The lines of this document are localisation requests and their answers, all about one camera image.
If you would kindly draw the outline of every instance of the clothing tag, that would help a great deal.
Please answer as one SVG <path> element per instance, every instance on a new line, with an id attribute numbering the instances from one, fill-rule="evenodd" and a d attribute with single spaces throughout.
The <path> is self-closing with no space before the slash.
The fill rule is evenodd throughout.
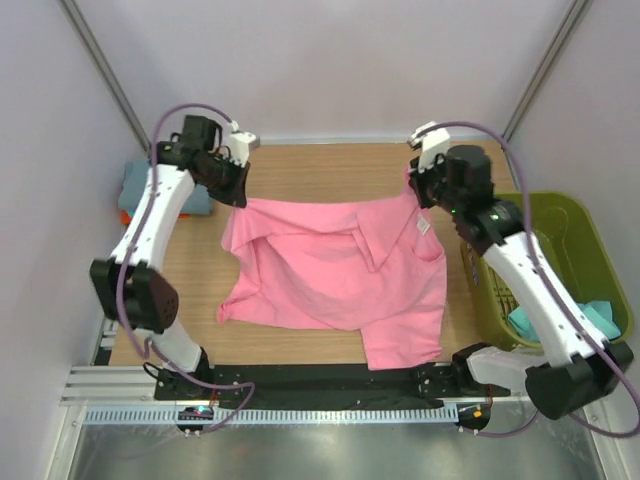
<path id="1" fill-rule="evenodd" d="M 424 218 L 422 216 L 422 214 L 418 214 L 418 230 L 420 230 L 420 233 L 422 235 L 424 235 L 425 233 L 427 233 L 429 231 L 429 228 L 431 228 L 431 224 L 429 222 L 427 222 L 427 219 Z"/>

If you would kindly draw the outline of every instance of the plastic laundry basket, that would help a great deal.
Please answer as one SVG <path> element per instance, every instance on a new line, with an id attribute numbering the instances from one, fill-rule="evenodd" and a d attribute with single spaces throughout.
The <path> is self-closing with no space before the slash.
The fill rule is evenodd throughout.
<path id="1" fill-rule="evenodd" d="M 521 194 L 498 196 L 522 208 Z M 613 320 L 622 332 L 616 341 L 627 338 L 633 325 L 631 310 L 585 208 L 560 193 L 534 192 L 531 209 L 542 251 L 573 299 L 578 303 L 611 302 Z M 503 350 L 518 344 L 540 348 L 539 343 L 520 338 L 511 327 L 508 315 L 518 303 L 502 279 L 466 242 L 461 253 L 482 340 Z"/>

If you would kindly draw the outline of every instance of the red object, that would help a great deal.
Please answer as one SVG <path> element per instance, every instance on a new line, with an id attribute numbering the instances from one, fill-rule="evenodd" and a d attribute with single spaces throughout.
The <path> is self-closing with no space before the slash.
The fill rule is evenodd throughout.
<path id="1" fill-rule="evenodd" d="M 187 214 L 187 213 L 181 213 L 180 215 L 178 215 L 178 218 L 187 218 L 190 217 L 191 215 Z M 124 211 L 121 210 L 120 211 L 120 221 L 122 222 L 123 225 L 129 225 L 131 223 L 131 217 L 129 216 L 129 214 Z"/>

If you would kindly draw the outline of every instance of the cable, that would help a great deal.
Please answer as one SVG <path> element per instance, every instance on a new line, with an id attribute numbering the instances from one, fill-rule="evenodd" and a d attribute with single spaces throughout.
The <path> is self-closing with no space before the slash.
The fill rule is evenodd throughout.
<path id="1" fill-rule="evenodd" d="M 467 122 L 467 121 L 442 122 L 442 123 L 438 123 L 437 125 L 426 127 L 424 130 L 422 130 L 421 134 L 424 135 L 428 132 L 437 130 L 439 128 L 449 128 L 449 127 L 466 127 L 466 128 L 472 128 L 474 130 L 478 130 L 480 132 L 486 133 L 487 135 L 489 135 L 491 138 L 493 138 L 496 142 L 500 144 L 500 146 L 502 147 L 502 150 L 504 150 L 507 157 L 511 160 L 513 171 L 515 173 L 518 184 L 520 185 L 520 189 L 522 190 L 522 205 L 524 210 L 524 229 L 526 232 L 527 247 L 529 249 L 529 255 L 532 258 L 534 267 L 539 272 L 542 282 L 547 287 L 547 290 L 555 300 L 558 307 L 560 307 L 560 310 L 562 310 L 562 313 L 564 313 L 564 315 L 567 317 L 567 320 L 569 321 L 569 323 L 571 323 L 573 328 L 575 328 L 576 331 L 579 332 L 580 335 L 582 335 L 582 338 L 585 339 L 585 341 L 589 344 L 589 346 L 598 355 L 600 355 L 600 357 L 602 357 L 602 359 L 607 364 L 607 366 L 613 371 L 613 373 L 620 379 L 622 384 L 625 386 L 625 388 L 629 392 L 629 395 L 631 395 L 633 402 L 636 405 L 636 408 L 638 410 L 638 415 L 639 415 L 638 423 L 636 424 L 636 426 L 627 432 L 608 432 L 599 427 L 589 424 L 587 421 L 577 417 L 576 415 L 571 415 L 571 418 L 573 418 L 575 421 L 577 421 L 584 427 L 588 428 L 589 430 L 595 433 L 604 435 L 606 437 L 631 438 L 636 436 L 638 433 L 640 433 L 640 394 L 633 387 L 633 385 L 631 384 L 631 381 L 620 369 L 620 367 L 616 365 L 613 359 L 609 357 L 609 355 L 607 355 L 607 353 L 595 342 L 595 340 L 586 331 L 582 331 L 579 320 L 576 317 L 574 317 L 568 305 L 564 303 L 564 300 L 560 296 L 560 293 L 555 289 L 553 282 L 547 276 L 547 273 L 545 272 L 544 268 L 540 264 L 538 255 L 536 254 L 535 247 L 533 244 L 533 226 L 532 226 L 533 222 L 531 218 L 531 201 L 529 198 L 529 188 L 527 187 L 527 182 L 522 174 L 522 164 L 520 163 L 519 160 L 517 160 L 513 150 L 511 149 L 507 141 L 504 138 L 502 138 L 502 136 L 500 136 L 498 133 L 494 132 L 490 128 L 484 127 L 474 122 Z"/>
<path id="2" fill-rule="evenodd" d="M 489 405 L 487 408 L 493 407 L 493 393 L 491 392 L 491 385 L 487 385 L 487 395 L 489 396 Z"/>
<path id="3" fill-rule="evenodd" d="M 225 160 L 230 160 L 231 159 L 231 149 L 229 148 L 229 145 L 220 145 L 218 146 L 214 152 L 217 154 L 220 154 L 220 150 L 225 149 L 227 151 L 227 156 L 226 157 L 222 157 Z"/>
<path id="4" fill-rule="evenodd" d="M 218 392 L 216 390 L 211 390 L 211 397 L 209 398 L 209 408 L 213 408 L 213 404 L 218 399 Z"/>
<path id="5" fill-rule="evenodd" d="M 472 430 L 472 429 L 466 428 L 466 427 L 460 427 L 460 428 L 462 428 L 463 431 L 465 431 L 467 433 L 471 433 L 474 436 L 478 436 L 478 437 L 509 438 L 509 437 L 513 437 L 513 436 L 518 435 L 518 434 L 524 432 L 525 430 L 527 430 L 531 425 L 533 425 L 535 423 L 535 421 L 537 420 L 539 414 L 540 414 L 540 412 L 538 410 L 536 410 L 536 412 L 533 414 L 533 416 L 523 426 L 521 426 L 519 428 L 516 428 L 515 430 L 511 430 L 510 432 L 505 432 L 505 433 L 479 432 L 477 430 Z"/>
<path id="6" fill-rule="evenodd" d="M 158 367 L 157 365 L 151 363 L 151 362 L 144 362 L 142 364 L 142 369 L 145 371 L 145 373 L 147 375 L 149 375 L 151 378 L 153 378 L 154 380 L 158 380 L 158 373 L 151 373 L 151 370 L 149 370 L 150 368 L 153 368 L 156 372 L 160 372 L 160 367 Z"/>
<path id="7" fill-rule="evenodd" d="M 158 190 L 158 140 L 160 138 L 160 130 L 162 129 L 164 122 L 172 114 L 187 108 L 203 108 L 205 110 L 210 110 L 214 113 L 217 113 L 227 123 L 232 123 L 233 121 L 231 120 L 231 117 L 229 117 L 223 111 L 203 103 L 185 103 L 182 105 L 178 105 L 168 110 L 167 112 L 165 112 L 162 115 L 162 117 L 160 117 L 160 120 L 158 120 L 158 123 L 156 124 L 155 129 L 153 131 L 153 136 L 151 140 L 151 195 L 149 196 L 149 202 L 147 203 L 147 206 L 145 207 L 144 212 L 142 213 L 140 223 L 138 224 L 138 227 L 136 228 L 135 232 L 133 232 L 131 242 L 127 247 L 127 251 L 124 255 L 124 258 L 122 259 L 122 266 L 120 267 L 120 270 L 118 272 L 118 279 L 116 282 L 116 309 L 118 311 L 118 318 L 120 320 L 120 324 L 124 327 L 124 330 L 127 333 L 127 336 L 129 337 L 129 341 L 131 342 L 131 345 L 133 346 L 138 356 L 143 360 L 145 361 L 148 360 L 151 350 L 153 350 L 154 353 L 158 355 L 158 357 L 162 361 L 164 361 L 167 365 L 169 365 L 171 369 L 179 373 L 186 380 L 189 380 L 191 383 L 194 383 L 201 387 L 208 388 L 208 389 L 216 389 L 216 390 L 242 390 L 244 388 L 249 388 L 249 393 L 233 412 L 231 412 L 227 417 L 225 417 L 223 420 L 221 420 L 217 424 L 202 430 L 202 433 L 209 433 L 209 432 L 218 430 L 219 428 L 227 424 L 229 421 L 231 421 L 231 419 L 233 419 L 233 417 L 235 417 L 240 412 L 240 410 L 242 410 L 249 403 L 249 400 L 251 399 L 255 391 L 255 384 L 253 382 L 240 383 L 236 385 L 216 385 L 211 383 L 205 383 L 198 380 L 197 378 L 194 378 L 192 375 L 190 375 L 189 373 L 181 369 L 179 366 L 177 366 L 175 363 L 173 363 L 171 360 L 166 358 L 162 354 L 162 352 L 160 352 L 155 347 L 155 345 L 153 345 L 150 337 L 147 337 L 145 339 L 143 346 L 141 347 L 140 344 L 138 343 L 138 339 L 133 333 L 133 329 L 131 328 L 131 323 L 129 322 L 129 317 L 127 316 L 126 308 L 124 305 L 124 283 L 125 283 L 127 267 L 129 265 L 129 261 L 131 260 L 131 255 L 133 254 L 136 243 L 138 242 L 138 239 L 142 234 L 142 230 L 144 229 L 144 226 L 147 223 L 147 220 L 149 219 L 149 215 L 151 215 L 151 210 L 153 209 L 153 204 L 156 198 L 156 192 Z"/>

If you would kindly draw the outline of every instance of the metal floor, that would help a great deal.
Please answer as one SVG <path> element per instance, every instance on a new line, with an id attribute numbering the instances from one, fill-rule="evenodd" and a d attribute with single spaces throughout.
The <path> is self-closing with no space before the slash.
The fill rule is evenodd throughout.
<path id="1" fill-rule="evenodd" d="M 524 423 L 530 406 L 501 402 L 487 431 Z M 72 480 L 604 479 L 590 434 L 540 419 L 507 439 L 453 425 L 228 427 L 202 438 L 174 426 L 84 426 Z M 162 445 L 152 448 L 158 442 Z M 123 460 L 122 456 L 135 458 Z"/>

